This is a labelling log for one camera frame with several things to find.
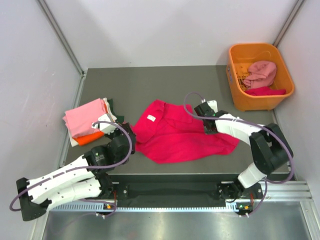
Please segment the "magenta t-shirt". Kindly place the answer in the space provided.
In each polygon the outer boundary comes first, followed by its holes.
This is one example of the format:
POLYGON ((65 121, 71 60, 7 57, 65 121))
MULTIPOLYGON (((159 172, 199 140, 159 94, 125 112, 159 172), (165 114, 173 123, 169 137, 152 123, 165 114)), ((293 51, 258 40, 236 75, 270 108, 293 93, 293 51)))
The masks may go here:
POLYGON ((203 122, 190 116, 191 105, 153 101, 132 127, 135 149, 157 164, 229 155, 239 140, 223 133, 205 134, 203 122))

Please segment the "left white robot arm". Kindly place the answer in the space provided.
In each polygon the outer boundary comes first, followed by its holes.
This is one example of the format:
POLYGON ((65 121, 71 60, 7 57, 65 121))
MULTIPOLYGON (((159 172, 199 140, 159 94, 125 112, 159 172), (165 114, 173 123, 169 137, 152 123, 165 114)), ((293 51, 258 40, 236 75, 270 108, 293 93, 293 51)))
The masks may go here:
POLYGON ((114 184, 108 172, 125 164, 135 153, 136 135, 131 125, 114 124, 110 141, 80 155, 73 162, 38 178, 16 181, 17 196, 24 222, 42 217, 50 210, 70 202, 112 197, 114 184))

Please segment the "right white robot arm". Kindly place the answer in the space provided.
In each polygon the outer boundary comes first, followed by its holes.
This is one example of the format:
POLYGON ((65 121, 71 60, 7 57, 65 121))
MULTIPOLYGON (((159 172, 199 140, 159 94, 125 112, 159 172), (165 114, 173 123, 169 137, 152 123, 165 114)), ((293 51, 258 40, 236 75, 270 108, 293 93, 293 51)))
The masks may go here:
POLYGON ((204 101, 194 108, 207 134, 225 134, 250 146, 251 163, 231 184, 234 198, 245 198, 252 186, 292 161, 294 153, 280 127, 275 123, 261 125, 216 110, 216 101, 204 101))

